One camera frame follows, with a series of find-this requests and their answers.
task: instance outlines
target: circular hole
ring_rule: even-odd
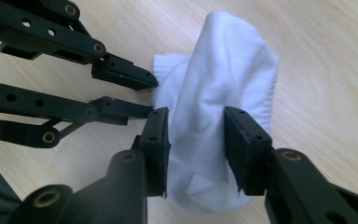
[[[122,161],[133,161],[136,159],[136,155],[133,153],[126,153],[124,155],[121,156],[121,160]]]
[[[25,27],[31,27],[31,21],[29,19],[22,19],[22,25]]]
[[[92,109],[87,109],[86,110],[86,116],[87,117],[92,117],[94,116],[94,111]]]
[[[74,16],[76,14],[76,9],[71,5],[66,5],[65,11],[66,11],[66,13],[68,13],[71,16]]]
[[[43,100],[36,100],[34,103],[36,104],[37,107],[42,107],[45,104]]]
[[[289,160],[289,161],[299,161],[299,160],[301,160],[301,156],[300,156],[300,155],[298,155],[298,154],[295,153],[295,152],[291,152],[291,151],[284,151],[284,152],[282,153],[282,156],[283,156],[285,159]]]
[[[34,206],[37,208],[43,208],[56,203],[61,197],[61,194],[56,189],[43,192],[34,199]]]
[[[43,134],[43,142],[44,143],[52,143],[52,142],[54,142],[54,140],[55,140],[54,133],[48,132],[48,133]]]
[[[48,29],[48,34],[51,36],[55,36],[57,32],[54,29]]]
[[[103,47],[99,44],[96,44],[96,45],[94,45],[94,50],[97,53],[101,53],[101,52],[103,52]]]
[[[327,213],[327,219],[329,219],[332,223],[335,224],[346,224],[347,220],[342,215],[337,213]]]
[[[7,100],[8,100],[9,102],[15,102],[15,101],[17,100],[17,95],[14,94],[14,93],[9,93],[9,94],[7,95]]]

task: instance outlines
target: metal rivet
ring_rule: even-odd
[[[132,152],[129,152],[129,153],[121,155],[120,158],[122,161],[129,162],[129,161],[134,161],[136,159],[136,155]]]
[[[301,160],[301,156],[300,156],[300,155],[298,155],[298,154],[295,153],[295,152],[291,152],[291,151],[284,151],[284,152],[282,153],[282,156],[283,156],[285,159],[289,160],[289,161],[299,161],[299,160]]]
[[[102,53],[103,52],[103,47],[100,44],[96,44],[96,45],[94,45],[94,50],[97,53]]]
[[[34,206],[43,208],[56,203],[61,197],[61,193],[56,189],[45,191],[34,199]]]
[[[43,142],[44,143],[52,143],[55,140],[55,133],[47,132],[43,134]]]
[[[71,5],[66,5],[65,11],[66,11],[66,13],[68,13],[71,16],[75,16],[75,14],[76,14],[76,9]]]

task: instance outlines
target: light wood surface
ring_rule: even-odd
[[[226,10],[252,23],[281,61],[273,100],[274,146],[306,153],[329,181],[358,193],[358,1],[75,0],[81,21],[108,51],[151,69],[154,54],[190,54],[206,15]],[[25,61],[0,53],[0,83],[87,102],[107,95],[148,104],[136,92],[90,77],[90,66],[49,56]],[[42,123],[1,115],[0,119]],[[23,199],[48,184],[81,189],[131,146],[145,122],[87,124],[52,149],[0,142],[0,172]],[[149,223],[269,223],[263,198],[205,216],[169,198],[149,199]]]

